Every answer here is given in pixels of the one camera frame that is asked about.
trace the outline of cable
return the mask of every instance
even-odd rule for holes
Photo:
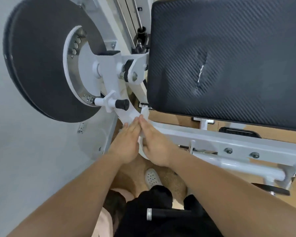
[[[134,22],[133,22],[133,19],[132,19],[132,15],[130,14],[130,10],[128,8],[127,1],[126,0],[125,0],[125,3],[126,3],[126,6],[127,6],[127,10],[128,10],[130,19],[132,20],[132,24],[133,24],[133,27],[134,27],[134,30],[135,30],[135,33],[136,33],[136,37],[137,37],[137,40],[138,40],[138,34],[137,34],[137,31],[136,31],[136,28],[135,28],[135,25],[134,25]]]

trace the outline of metal rod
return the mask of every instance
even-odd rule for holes
[[[123,12],[122,12],[121,5],[120,5],[120,3],[119,3],[118,0],[114,0],[114,2],[115,2],[115,5],[116,5],[116,8],[117,8],[117,10],[118,10],[118,13],[119,13],[119,15],[120,15],[120,17],[121,17],[121,20],[122,20],[122,23],[123,23],[124,29],[126,30],[126,33],[127,33],[127,35],[128,35],[128,38],[129,38],[130,43],[131,43],[131,45],[132,45],[132,48],[135,49],[136,47],[135,47],[135,44],[134,44],[134,40],[133,40],[132,34],[130,33],[129,28],[128,28],[128,26],[127,26],[126,19],[125,19],[125,17],[124,17]]]
[[[259,175],[264,178],[268,177],[281,181],[285,179],[285,172],[279,168],[262,166],[253,163],[245,163],[235,159],[223,158],[219,155],[205,154],[197,151],[193,151],[192,154],[197,158],[200,158],[223,169]]]
[[[137,5],[136,5],[136,0],[132,0],[132,1],[133,1],[133,5],[134,5],[134,8],[135,8],[135,13],[136,13],[136,17],[137,17],[137,20],[138,20],[139,28],[142,30],[143,25],[141,24],[141,21],[140,21],[139,12],[138,12]]]

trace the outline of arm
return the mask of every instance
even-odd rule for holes
[[[45,201],[8,237],[91,236],[117,171],[138,154],[140,131],[138,118],[130,126],[125,124],[107,154]]]
[[[146,156],[185,181],[224,236],[296,236],[296,208],[179,149],[142,116],[139,122]]]

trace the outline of hand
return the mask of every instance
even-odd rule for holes
[[[108,150],[108,154],[117,157],[122,161],[122,164],[131,162],[136,158],[139,151],[138,137],[141,127],[138,117],[128,125],[124,124],[122,131],[118,133]]]
[[[139,123],[146,136],[143,151],[147,158],[155,165],[169,167],[171,156],[180,151],[179,147],[156,130],[142,115],[139,116]]]

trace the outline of white wall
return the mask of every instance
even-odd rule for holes
[[[101,155],[117,120],[101,109],[78,134],[78,123],[51,120],[22,98],[2,54],[5,21],[20,1],[0,0],[0,237]]]

